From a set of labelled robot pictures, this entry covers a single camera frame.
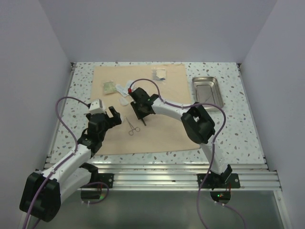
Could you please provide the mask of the steel surgical forceps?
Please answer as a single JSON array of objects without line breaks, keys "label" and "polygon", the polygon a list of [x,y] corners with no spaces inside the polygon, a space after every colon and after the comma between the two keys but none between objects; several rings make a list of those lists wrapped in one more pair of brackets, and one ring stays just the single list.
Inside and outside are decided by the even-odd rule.
[{"label": "steel surgical forceps", "polygon": [[129,131],[130,136],[134,135],[134,132],[140,132],[140,128],[133,126],[132,123],[129,121],[129,119],[126,116],[125,116],[125,119],[130,127],[130,131]]}]

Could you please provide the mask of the green yellow packet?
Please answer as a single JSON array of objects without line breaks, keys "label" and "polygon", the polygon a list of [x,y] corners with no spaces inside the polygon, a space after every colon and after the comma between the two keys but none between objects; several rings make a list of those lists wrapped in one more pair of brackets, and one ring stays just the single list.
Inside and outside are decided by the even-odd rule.
[{"label": "green yellow packet", "polygon": [[113,81],[107,81],[103,84],[104,94],[112,94],[116,92],[116,84]]}]

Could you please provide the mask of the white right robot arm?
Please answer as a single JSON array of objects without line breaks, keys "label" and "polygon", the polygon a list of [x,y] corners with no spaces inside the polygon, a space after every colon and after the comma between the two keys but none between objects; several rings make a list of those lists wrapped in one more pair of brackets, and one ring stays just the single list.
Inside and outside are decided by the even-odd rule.
[{"label": "white right robot arm", "polygon": [[215,139],[218,133],[215,131],[215,122],[207,113],[202,104],[194,103],[184,106],[182,104],[164,101],[160,95],[149,96],[142,88],[134,91],[128,89],[132,97],[131,106],[138,119],[143,120],[148,115],[164,115],[182,122],[189,139],[198,144],[210,163],[208,179],[217,187],[224,187],[229,182],[232,173],[230,165],[225,163],[222,154],[216,153]]}]

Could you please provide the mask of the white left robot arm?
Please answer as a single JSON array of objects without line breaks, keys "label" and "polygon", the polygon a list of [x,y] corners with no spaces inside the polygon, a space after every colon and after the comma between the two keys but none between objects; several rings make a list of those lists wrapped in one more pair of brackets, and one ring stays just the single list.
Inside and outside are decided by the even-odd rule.
[{"label": "white left robot arm", "polygon": [[112,116],[106,112],[88,113],[88,127],[75,148],[49,169],[28,176],[20,201],[21,211],[49,222],[74,191],[98,184],[97,168],[88,164],[88,160],[102,147],[106,132],[122,123],[120,113],[114,107],[110,106],[109,111]]}]

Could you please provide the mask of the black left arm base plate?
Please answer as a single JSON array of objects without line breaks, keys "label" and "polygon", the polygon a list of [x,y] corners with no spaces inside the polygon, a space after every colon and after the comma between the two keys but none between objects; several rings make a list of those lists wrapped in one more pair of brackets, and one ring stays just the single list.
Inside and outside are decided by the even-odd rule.
[{"label": "black left arm base plate", "polygon": [[96,182],[102,182],[109,188],[113,187],[114,174],[113,173],[99,173],[95,179]]}]

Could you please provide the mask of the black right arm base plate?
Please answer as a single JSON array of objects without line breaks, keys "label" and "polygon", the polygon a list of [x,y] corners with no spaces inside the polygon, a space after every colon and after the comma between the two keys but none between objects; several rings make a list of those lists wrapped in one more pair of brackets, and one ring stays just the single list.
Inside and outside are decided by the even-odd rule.
[{"label": "black right arm base plate", "polygon": [[226,189],[226,188],[240,188],[240,180],[237,173],[232,173],[225,181],[220,176],[209,173],[206,180],[202,184],[205,189]]}]

